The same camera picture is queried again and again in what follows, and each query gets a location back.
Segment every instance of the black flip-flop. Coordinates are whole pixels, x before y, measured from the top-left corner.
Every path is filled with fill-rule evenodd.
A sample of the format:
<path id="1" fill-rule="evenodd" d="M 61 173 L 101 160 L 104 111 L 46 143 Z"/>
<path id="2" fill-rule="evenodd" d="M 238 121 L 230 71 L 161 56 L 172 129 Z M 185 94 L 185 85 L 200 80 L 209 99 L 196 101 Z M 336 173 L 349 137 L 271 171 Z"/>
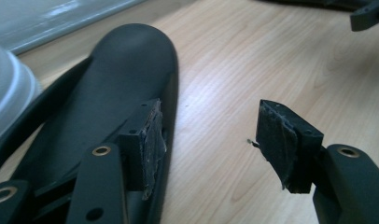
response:
<path id="1" fill-rule="evenodd" d="M 0 139 L 1 167 L 44 123 L 11 180 L 0 184 L 0 221 L 158 222 L 175 127 L 177 67 L 173 44 L 153 27 L 124 25 L 104 37 Z M 103 156 L 106 161 L 93 161 Z M 116 189 L 127 214 L 109 212 Z M 2 214 L 9 203 L 18 209 Z"/>

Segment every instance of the wooden floor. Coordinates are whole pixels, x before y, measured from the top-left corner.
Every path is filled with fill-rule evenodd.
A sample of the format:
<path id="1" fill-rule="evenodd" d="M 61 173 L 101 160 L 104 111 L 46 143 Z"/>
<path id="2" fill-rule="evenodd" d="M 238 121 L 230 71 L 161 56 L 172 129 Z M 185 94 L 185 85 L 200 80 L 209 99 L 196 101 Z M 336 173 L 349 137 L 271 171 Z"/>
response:
<path id="1" fill-rule="evenodd" d="M 162 223 L 317 223 L 312 195 L 282 190 L 247 142 L 260 99 L 307 119 L 325 147 L 358 147 L 379 166 L 379 25 L 353 33 L 347 12 L 256 0 L 150 0 L 20 58 L 47 87 L 131 22 L 164 31 L 179 58 Z"/>

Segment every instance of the translucent container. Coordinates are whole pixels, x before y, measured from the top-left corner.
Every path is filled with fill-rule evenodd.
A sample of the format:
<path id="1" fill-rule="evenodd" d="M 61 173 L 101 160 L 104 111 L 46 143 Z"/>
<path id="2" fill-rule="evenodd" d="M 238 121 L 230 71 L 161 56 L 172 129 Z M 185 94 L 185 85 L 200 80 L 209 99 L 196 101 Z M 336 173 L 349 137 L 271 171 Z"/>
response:
<path id="1" fill-rule="evenodd" d="M 40 92 L 30 69 L 0 47 L 0 137 Z"/>

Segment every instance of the wood grain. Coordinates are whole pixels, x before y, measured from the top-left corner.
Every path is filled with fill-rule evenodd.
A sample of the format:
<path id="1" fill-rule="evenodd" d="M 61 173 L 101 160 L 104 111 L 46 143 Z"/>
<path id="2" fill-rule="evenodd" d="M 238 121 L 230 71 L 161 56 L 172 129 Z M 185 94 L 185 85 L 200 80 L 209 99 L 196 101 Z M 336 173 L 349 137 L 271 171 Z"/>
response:
<path id="1" fill-rule="evenodd" d="M 21 55 L 44 86 L 112 28 L 151 24 L 175 44 L 180 91 L 162 223 L 317 223 L 248 144 L 260 99 L 289 106 L 379 166 L 379 25 L 349 13 L 254 0 L 155 0 Z"/>

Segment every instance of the wooden surface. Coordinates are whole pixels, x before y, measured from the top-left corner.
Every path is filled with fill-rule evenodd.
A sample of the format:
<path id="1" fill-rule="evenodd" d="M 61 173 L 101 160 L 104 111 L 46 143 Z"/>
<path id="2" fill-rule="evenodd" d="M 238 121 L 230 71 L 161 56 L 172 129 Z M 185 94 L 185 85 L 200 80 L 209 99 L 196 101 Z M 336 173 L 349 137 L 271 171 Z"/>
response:
<path id="1" fill-rule="evenodd" d="M 282 190 L 246 141 L 256 134 L 260 99 L 307 119 L 325 147 L 358 147 L 379 166 L 379 25 L 352 33 L 349 13 L 255 0 L 150 0 L 21 59 L 46 87 L 130 22 L 161 29 L 179 58 L 162 223 L 317 223 L 312 195 Z"/>

